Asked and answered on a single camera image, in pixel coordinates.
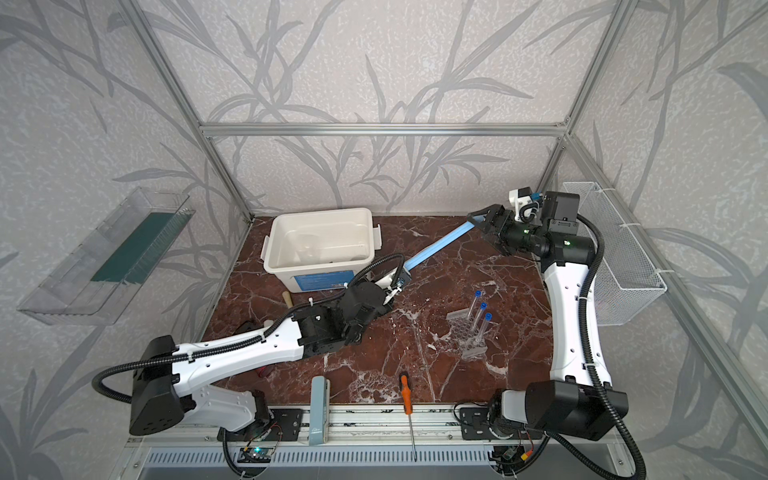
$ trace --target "wooden handle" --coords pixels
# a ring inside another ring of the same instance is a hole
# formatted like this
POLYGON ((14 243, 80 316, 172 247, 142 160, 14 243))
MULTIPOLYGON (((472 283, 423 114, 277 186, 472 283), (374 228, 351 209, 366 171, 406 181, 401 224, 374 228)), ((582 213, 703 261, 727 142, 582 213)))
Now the wooden handle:
POLYGON ((290 292, 288 290, 283 292, 283 301, 285 301, 288 308, 293 308, 293 299, 290 297, 290 292))
POLYGON ((413 406, 411 405, 411 389, 408 387, 408 376, 400 376, 400 384, 402 385, 402 403, 406 408, 406 415, 413 413, 413 406))

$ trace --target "blue label on box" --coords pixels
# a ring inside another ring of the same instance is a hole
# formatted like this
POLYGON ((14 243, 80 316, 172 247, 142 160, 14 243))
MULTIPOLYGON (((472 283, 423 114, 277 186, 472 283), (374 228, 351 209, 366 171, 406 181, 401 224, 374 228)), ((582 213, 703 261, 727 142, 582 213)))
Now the blue label on box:
POLYGON ((348 283, 355 273, 351 270, 343 272, 313 273, 312 275, 295 276, 296 283, 303 292, 314 290, 329 290, 332 288, 341 288, 344 283, 348 283))

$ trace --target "screwdriver handle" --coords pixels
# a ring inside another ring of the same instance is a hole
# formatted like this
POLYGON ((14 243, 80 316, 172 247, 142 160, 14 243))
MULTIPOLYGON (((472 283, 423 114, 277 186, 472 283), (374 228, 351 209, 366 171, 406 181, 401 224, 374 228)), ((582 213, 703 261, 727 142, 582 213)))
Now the screwdriver handle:
POLYGON ((402 403, 406 408, 406 415, 411 415, 413 413, 411 389, 408 387, 408 376, 405 373, 400 376, 400 387, 402 389, 402 403))

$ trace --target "brown marble surface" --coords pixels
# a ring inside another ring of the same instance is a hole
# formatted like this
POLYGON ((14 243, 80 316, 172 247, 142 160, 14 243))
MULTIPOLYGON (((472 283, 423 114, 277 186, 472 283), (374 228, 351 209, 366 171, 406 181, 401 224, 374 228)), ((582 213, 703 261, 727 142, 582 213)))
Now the brown marble surface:
MULTIPOLYGON (((464 222, 463 217, 374 217, 381 224, 381 256, 412 257, 464 222)), ((263 269, 264 236, 272 219, 257 218, 204 339, 229 336, 244 321, 261 325, 286 309, 284 285, 263 269)), ((496 389, 524 389, 549 379, 551 313, 536 263, 502 257, 471 230, 413 269, 413 281, 396 297, 395 310, 366 330, 362 344, 339 352, 276 366, 265 378, 250 371, 220 381, 234 390, 259 389, 270 404, 309 403, 315 375, 331 382, 331 402, 401 402, 398 374, 411 377, 414 402, 488 400, 496 389), (462 359, 459 328, 446 313, 466 308, 483 290, 493 314, 485 334, 487 352, 462 359)), ((293 294, 294 303, 327 295, 293 294)))

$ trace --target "screwdriver shaft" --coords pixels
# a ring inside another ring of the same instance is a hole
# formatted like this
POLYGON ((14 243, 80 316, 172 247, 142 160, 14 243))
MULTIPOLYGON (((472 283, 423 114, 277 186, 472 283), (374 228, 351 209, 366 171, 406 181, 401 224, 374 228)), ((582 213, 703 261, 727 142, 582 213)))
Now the screwdriver shaft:
POLYGON ((411 446, 413 446, 413 461, 416 461, 416 440, 413 438, 413 423, 411 422, 411 416, 408 415, 408 425, 411 427, 411 446))

